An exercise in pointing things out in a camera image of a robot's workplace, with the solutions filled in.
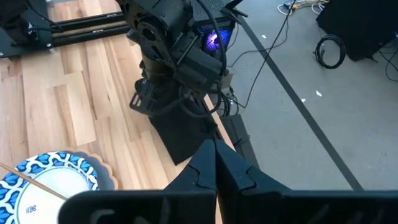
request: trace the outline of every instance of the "floor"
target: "floor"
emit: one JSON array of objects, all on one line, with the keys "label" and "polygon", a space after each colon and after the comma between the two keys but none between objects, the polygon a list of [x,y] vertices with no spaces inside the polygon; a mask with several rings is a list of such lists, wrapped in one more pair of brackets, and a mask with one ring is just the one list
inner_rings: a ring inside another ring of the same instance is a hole
[{"label": "floor", "polygon": [[[238,7],[249,14],[246,21],[265,48],[285,19],[276,9],[281,2],[243,1]],[[312,54],[320,40],[316,17],[310,8],[290,16],[289,38],[271,57],[362,187],[398,189],[397,83],[386,78],[386,61],[379,54],[374,56],[379,63],[346,58],[336,70],[321,68]],[[250,49],[256,48],[241,29],[228,51],[229,64]],[[327,54],[337,50],[326,47]],[[246,102],[262,61],[259,53],[247,54],[233,67],[240,103]],[[389,73],[398,78],[393,68]],[[241,114],[265,173],[292,189],[351,189],[267,65]]]}]

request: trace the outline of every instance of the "chopstick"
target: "chopstick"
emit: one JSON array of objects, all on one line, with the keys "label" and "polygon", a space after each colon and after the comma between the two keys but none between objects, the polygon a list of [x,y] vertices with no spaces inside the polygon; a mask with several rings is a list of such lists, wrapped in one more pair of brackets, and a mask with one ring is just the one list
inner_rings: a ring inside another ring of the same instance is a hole
[{"label": "chopstick", "polygon": [[0,162],[0,166],[3,167],[4,169],[8,170],[9,172],[12,172],[13,174],[17,175],[18,177],[28,181],[29,183],[35,185],[36,187],[38,187],[38,188],[40,188],[42,190],[45,190],[46,192],[48,192],[48,193],[50,193],[50,194],[52,194],[54,196],[57,196],[60,199],[68,200],[66,197],[56,193],[55,191],[53,191],[49,187],[46,187],[44,184],[41,184],[39,181],[36,181],[36,180],[26,176],[25,174],[19,172],[18,170],[15,170],[15,169],[13,169],[13,168],[11,168],[11,167],[9,167],[9,166],[1,163],[1,162]]}]

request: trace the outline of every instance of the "blue and white plate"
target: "blue and white plate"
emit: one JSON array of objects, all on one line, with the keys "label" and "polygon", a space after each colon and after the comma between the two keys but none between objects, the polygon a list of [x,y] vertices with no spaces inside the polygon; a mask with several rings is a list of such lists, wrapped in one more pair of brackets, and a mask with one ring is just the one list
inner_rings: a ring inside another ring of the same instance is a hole
[{"label": "blue and white plate", "polygon": [[[16,169],[66,198],[98,190],[97,173],[84,159],[66,152],[50,152],[21,162]],[[8,173],[0,181],[0,224],[57,223],[65,201]]]}]

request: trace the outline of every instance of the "black metal frame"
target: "black metal frame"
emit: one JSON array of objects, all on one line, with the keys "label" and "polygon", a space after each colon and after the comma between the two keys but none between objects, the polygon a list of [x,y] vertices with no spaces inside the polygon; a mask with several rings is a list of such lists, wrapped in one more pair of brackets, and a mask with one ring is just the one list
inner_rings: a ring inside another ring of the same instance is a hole
[{"label": "black metal frame", "polygon": [[[30,0],[31,5],[41,15],[48,16],[47,3],[45,0]],[[51,49],[69,44],[76,44],[88,40],[110,37],[113,35],[126,34],[129,26],[125,22],[122,12],[107,13],[98,16],[90,16],[81,19],[71,19],[67,21],[51,24],[49,21],[40,18],[34,11],[28,9],[23,16],[33,25],[46,30],[38,30],[38,39],[31,44],[14,45],[7,33],[0,29],[0,58],[13,57],[29,54],[38,50]],[[118,25],[105,26],[120,22]],[[84,29],[96,26],[90,30],[76,32],[73,34],[62,34],[62,32]]]}]

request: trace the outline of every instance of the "wooden floor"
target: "wooden floor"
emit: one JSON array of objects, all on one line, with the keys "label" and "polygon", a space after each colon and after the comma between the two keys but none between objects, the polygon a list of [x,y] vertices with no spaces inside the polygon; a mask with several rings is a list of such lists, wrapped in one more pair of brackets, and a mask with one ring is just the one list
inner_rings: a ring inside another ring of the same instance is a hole
[{"label": "wooden floor", "polygon": [[[50,15],[62,21],[116,11],[113,0],[86,0],[58,3]],[[148,118],[129,108],[140,61],[125,35],[0,60],[0,161],[88,151],[111,166],[120,189],[164,188],[188,161],[175,166]]]}]

